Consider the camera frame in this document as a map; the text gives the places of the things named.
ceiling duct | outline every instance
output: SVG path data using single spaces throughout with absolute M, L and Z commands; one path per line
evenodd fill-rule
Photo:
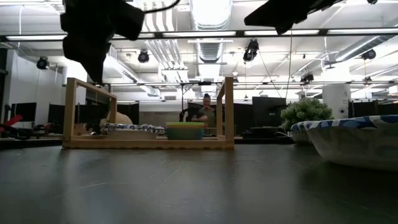
M 139 79 L 137 74 L 135 74 L 131 69 L 128 68 L 123 62 L 118 60 L 118 52 L 115 48 L 111 46 L 106 59 L 105 64 L 112 66 L 116 71 L 118 71 L 121 75 L 124 75 L 133 83 L 138 83 Z M 148 93 L 148 96 L 160 96 L 160 90 L 156 88 L 152 88 L 150 86 L 140 86 L 142 90 Z
M 135 7 L 139 7 L 142 10 L 158 9 L 170 5 L 169 0 L 136 0 L 133 2 Z M 160 11 L 152 14 L 147 14 L 144 25 L 142 27 L 143 32 L 165 32 L 174 31 L 173 26 L 173 9 Z M 166 76 L 166 72 L 174 73 L 173 77 L 180 77 L 178 71 L 175 70 L 186 70 L 187 67 L 181 58 L 180 50 L 178 49 L 177 40 L 146 40 L 145 44 L 147 48 L 152 52 L 156 61 L 159 62 L 159 78 L 162 81 L 169 79 Z M 188 80 L 178 79 L 173 82 L 187 82 Z
M 394 21 L 390 22 L 386 25 L 386 27 L 397 27 L 398 26 L 398 18 Z M 360 41 L 357 41 L 355 44 L 347 47 L 346 49 L 338 52 L 333 56 L 333 61 L 325 62 L 325 64 L 333 64 L 333 63 L 340 63 L 345 62 L 351 58 L 355 58 L 368 50 L 377 47 L 380 44 L 387 42 L 394 38 L 395 35 L 379 35 L 375 37 L 365 37 Z
M 226 30 L 231 17 L 232 0 L 190 0 L 190 9 L 195 30 Z M 223 43 L 197 44 L 198 62 L 216 63 L 223 54 L 223 47 Z M 206 75 L 207 78 L 218 78 L 220 68 L 220 65 L 198 66 L 200 75 Z

cable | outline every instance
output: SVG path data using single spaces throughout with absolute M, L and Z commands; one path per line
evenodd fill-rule
M 246 62 L 244 62 L 244 98 L 248 97 L 248 80 L 246 78 Z
M 162 7 L 160 9 L 151 9 L 151 10 L 146 10 L 144 11 L 145 14 L 150 14 L 150 13 L 155 13 L 155 12 L 162 12 L 162 11 L 166 11 L 168 9 L 173 8 L 174 6 L 178 5 L 180 3 L 181 0 L 175 0 L 175 2 L 169 6 L 166 7 Z
M 289 90 L 290 71 L 291 71 L 291 68 L 292 68 L 292 46 L 293 46 L 293 28 L 290 30 L 289 79 L 287 80 L 286 97 L 285 98 L 287 98 L 287 92 Z
M 268 77 L 269 77 L 269 79 L 271 80 L 271 83 L 273 84 L 273 86 L 274 86 L 276 92 L 278 93 L 279 97 L 281 98 L 282 96 L 280 95 L 278 88 L 276 88 L 274 81 L 272 80 L 271 76 L 269 75 L 268 68 L 267 68 L 267 66 L 266 66 L 266 63 L 264 62 L 264 59 L 262 58 L 260 48 L 259 48 L 259 52 L 260 52 L 259 55 L 260 55 L 260 57 L 261 57 L 262 64 L 263 64 L 264 67 L 266 68 L 266 72 L 267 72 L 267 74 L 268 74 Z
M 39 80 L 40 80 L 40 69 L 39 69 L 39 73 L 37 74 L 37 83 L 36 83 L 36 91 L 35 91 L 35 100 L 36 100 L 36 96 L 37 96 L 37 89 L 39 88 Z

fluorescent light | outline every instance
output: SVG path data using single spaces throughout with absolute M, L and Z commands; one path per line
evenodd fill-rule
M 181 100 L 139 100 L 140 103 L 172 103 L 181 102 Z
M 6 36 L 10 41 L 46 41 L 46 40 L 63 40 L 66 35 L 15 35 Z
M 235 36 L 235 31 L 197 31 L 197 32 L 166 32 L 163 37 L 227 37 Z
M 48 3 L 51 5 L 62 5 L 62 1 L 45 2 L 44 0 L 7 0 L 0 1 L 0 6 L 44 6 Z
M 118 103 L 138 103 L 138 100 L 118 100 Z
M 292 32 L 286 32 L 282 35 L 314 35 L 318 34 L 319 30 L 293 30 Z M 275 30 L 250 30 L 244 31 L 246 36 L 257 36 L 257 35 L 278 35 Z
M 115 84 L 110 83 L 110 84 L 111 86 L 138 86 L 137 83 L 115 83 Z
M 155 34 L 154 33 L 150 33 L 150 32 L 142 32 L 139 34 L 138 39 L 146 39 L 146 38 L 154 38 Z M 114 40 L 119 40 L 119 39 L 125 39 L 125 37 L 121 36 L 121 35 L 115 35 L 113 37 Z
M 252 35 L 278 35 L 278 33 L 274 30 L 250 30 L 244 31 L 244 35 L 252 36 Z
M 233 43 L 234 40 L 188 40 L 188 44 L 219 44 L 219 43 Z
M 331 29 L 328 34 L 391 34 L 398 33 L 398 28 L 385 29 Z
M 234 83 L 234 85 L 262 85 L 262 83 Z
M 287 31 L 283 35 L 314 35 L 318 34 L 319 30 L 292 30 L 291 32 Z
M 140 33 L 138 36 L 139 39 L 154 38 L 154 37 L 155 37 L 154 33 L 148 33 L 148 32 Z
M 179 83 L 141 83 L 145 86 L 179 86 Z

dark table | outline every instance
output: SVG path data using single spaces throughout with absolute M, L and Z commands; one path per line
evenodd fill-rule
M 0 151 L 0 223 L 398 223 L 398 174 L 313 147 Z

black monitor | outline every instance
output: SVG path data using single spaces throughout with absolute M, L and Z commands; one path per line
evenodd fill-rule
M 254 96 L 253 115 L 255 127 L 278 127 L 282 124 L 280 112 L 286 109 L 286 98 Z
M 13 103 L 11 105 L 11 117 L 21 115 L 21 122 L 34 122 L 36 118 L 37 103 Z

